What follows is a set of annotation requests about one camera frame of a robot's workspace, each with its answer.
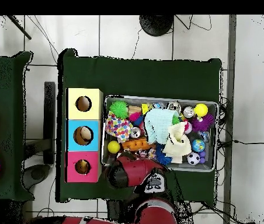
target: pink box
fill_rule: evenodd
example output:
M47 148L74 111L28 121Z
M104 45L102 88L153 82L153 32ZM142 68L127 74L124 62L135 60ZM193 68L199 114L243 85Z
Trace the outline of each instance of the pink box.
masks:
M69 151L67 152L67 162L65 168L67 170L67 178L65 182L74 183L96 183L101 174L101 163L99 151ZM75 169L75 164L79 160L87 160L90 164L90 170L87 174L80 174Z

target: light blue cloth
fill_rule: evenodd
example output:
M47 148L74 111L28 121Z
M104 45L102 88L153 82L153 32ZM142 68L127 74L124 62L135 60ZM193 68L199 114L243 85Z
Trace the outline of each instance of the light blue cloth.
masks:
M144 128L147 133L148 144L158 142L166 144L168 127L172 125L172 118L179 116L175 110L153 108L144 117Z

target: gray plastic bin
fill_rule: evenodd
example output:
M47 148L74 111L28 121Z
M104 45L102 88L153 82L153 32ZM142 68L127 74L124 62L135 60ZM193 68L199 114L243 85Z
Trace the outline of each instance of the gray plastic bin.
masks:
M108 95L105 97L104 111L108 111L110 105L117 101L117 100L123 100L128 105L131 106L138 106L141 107L142 103L163 103L165 106L168 102L174 102L178 101L183 108L186 106L192 106L194 107L198 103L204 103L209 110L209 113L212 114L215 117L215 124L211 126L209 129L210 132L210 142L206 143L206 162L204 164L197 164L197 165L190 165L187 162L186 156L183 157L183 163L177 164L177 163L171 163L167 165L169 169L172 170L179 170L179 171L191 171L191 172L211 172L216 167L216 156L217 156L217 136L218 136L218 118L219 118L219 106L215 102L211 101L194 101L194 100L179 100L179 99L162 99L162 98L148 98L148 97L136 97L136 96L111 96ZM103 126L102 126L102 150L101 150L101 162L103 165L108 165L108 149L107 145L112 140L117 140L115 137L107 134L105 132L105 122L106 122L106 116L107 112L103 113ZM191 132L187 135L190 143L192 143L195 139L201 139L199 134L196 132Z

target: bin of toys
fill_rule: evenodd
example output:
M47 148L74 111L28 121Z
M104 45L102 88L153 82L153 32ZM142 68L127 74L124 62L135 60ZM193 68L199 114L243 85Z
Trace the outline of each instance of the bin of toys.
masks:
M105 97L101 162L120 154L152 159L172 170L216 166L218 104L135 96Z

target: purple spiky toy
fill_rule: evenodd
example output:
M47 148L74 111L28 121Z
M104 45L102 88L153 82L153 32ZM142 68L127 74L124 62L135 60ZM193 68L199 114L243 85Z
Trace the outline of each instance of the purple spiky toy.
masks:
M214 117L208 113L202 117L202 121L199 121L197 118L192 119L192 131L208 131L212 124L214 124Z

